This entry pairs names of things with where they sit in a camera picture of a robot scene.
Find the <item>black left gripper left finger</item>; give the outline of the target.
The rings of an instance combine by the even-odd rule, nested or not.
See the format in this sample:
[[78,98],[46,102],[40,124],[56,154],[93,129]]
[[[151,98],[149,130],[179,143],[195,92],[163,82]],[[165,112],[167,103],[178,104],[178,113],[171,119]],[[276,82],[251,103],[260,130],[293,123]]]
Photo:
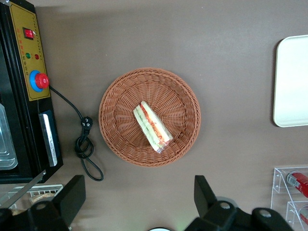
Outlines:
[[17,215],[14,215],[9,208],[2,208],[0,229],[2,231],[67,231],[85,200],[85,177],[75,175],[51,200],[40,200]]

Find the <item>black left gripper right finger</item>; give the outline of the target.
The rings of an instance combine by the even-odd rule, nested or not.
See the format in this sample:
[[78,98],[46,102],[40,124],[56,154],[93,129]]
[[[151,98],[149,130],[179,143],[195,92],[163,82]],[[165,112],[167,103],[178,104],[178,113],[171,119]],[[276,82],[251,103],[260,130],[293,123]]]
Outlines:
[[226,200],[218,200],[203,175],[194,177],[194,202],[199,216],[187,231],[291,231],[275,210],[257,207],[251,214]]

